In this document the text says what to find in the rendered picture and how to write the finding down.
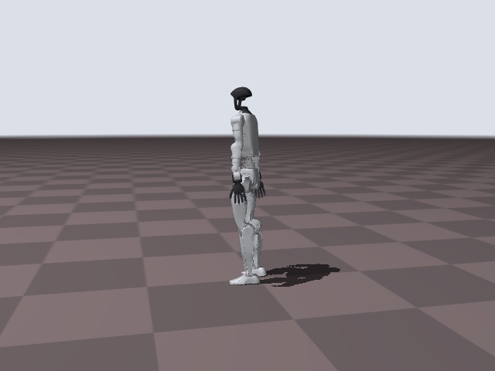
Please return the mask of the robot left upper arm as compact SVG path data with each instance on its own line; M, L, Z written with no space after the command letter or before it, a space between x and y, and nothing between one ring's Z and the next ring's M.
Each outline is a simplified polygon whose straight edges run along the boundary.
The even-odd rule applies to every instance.
M238 143L243 149L243 126L244 126L244 115L233 116L230 119L232 129L233 129L233 137L235 143ZM231 149L231 147L230 147Z

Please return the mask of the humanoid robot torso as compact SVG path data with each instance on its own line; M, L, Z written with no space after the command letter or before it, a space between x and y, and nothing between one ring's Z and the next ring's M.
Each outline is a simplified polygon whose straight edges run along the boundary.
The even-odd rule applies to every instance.
M255 163L251 160L251 157L258 156L259 153L258 122L253 114L242 112L243 111L239 111L239 114L237 115L244 115L243 149L241 155L242 158L246 157L246 160L241 160L243 163L240 173L241 177L243 175L250 176L252 186L255 186L258 183L258 169L255 168Z

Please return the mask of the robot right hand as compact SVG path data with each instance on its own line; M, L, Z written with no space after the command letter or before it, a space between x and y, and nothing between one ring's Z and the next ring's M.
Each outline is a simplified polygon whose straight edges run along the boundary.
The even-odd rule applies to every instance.
M260 179L261 179L261 173L259 172L259 174L260 174ZM262 181L260 182L259 189L255 189L255 190L254 190L255 195L256 195L256 198L257 198L257 191L258 191L258 198L260 199L260 193L259 193L259 190L260 190L260 192L261 192L261 198L263 197L263 195L262 195L262 191L261 191L261 188L262 188L263 193L264 193L264 195L265 195L265 189L264 189L264 185L263 185ZM252 189L251 191L253 191L253 189Z

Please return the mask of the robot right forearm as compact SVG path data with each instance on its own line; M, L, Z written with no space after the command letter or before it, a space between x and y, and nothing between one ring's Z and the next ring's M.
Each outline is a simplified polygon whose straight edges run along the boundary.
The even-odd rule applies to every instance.
M252 156L251 157L251 160L253 160L253 162L255 163L255 168L258 169L258 177L260 178L260 174L259 174L259 159L260 159L260 150L259 150L259 153L258 153L258 156Z

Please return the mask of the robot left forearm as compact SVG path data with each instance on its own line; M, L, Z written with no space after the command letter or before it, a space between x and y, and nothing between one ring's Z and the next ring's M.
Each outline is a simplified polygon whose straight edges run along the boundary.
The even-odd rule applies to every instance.
M234 143L231 145L231 151L232 151L232 168L231 171L234 174L234 180L241 180L241 174L240 174L240 166L241 166L241 147L238 143Z

